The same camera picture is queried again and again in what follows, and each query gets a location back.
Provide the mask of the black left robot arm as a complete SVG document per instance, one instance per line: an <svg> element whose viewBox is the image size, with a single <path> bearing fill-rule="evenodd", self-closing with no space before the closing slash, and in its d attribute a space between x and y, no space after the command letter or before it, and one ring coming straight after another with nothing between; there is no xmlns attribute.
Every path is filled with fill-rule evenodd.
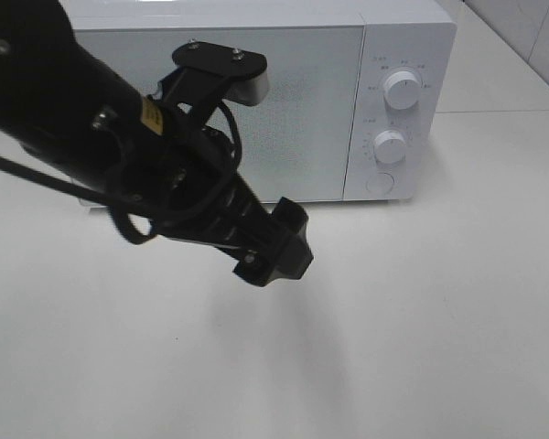
<svg viewBox="0 0 549 439"><path fill-rule="evenodd" d="M0 132L63 173L0 156L0 170L107 208L135 245L156 236L209 245L263 287L313 259L308 216L288 198L266 210L240 176L230 102L268 91L265 56L203 41L144 95L76 39L57 1L0 1Z"/></svg>

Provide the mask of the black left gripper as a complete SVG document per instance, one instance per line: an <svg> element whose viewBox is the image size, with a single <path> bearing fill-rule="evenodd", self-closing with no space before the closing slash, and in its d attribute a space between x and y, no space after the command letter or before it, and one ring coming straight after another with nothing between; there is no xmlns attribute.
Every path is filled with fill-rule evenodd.
<svg viewBox="0 0 549 439"><path fill-rule="evenodd" d="M160 95L141 101L142 133L110 106L91 124L111 134L120 152L105 183L114 226L125 238L213 246L235 259L233 272L254 286L301 279L314 259L308 215L288 198L267 211L237 175L238 126L225 104L252 107L265 98L266 57L193 41L175 49L172 60L176 68L159 81ZM227 134L207 125L215 111L227 121ZM148 221L148 232L134 225L133 215Z"/></svg>

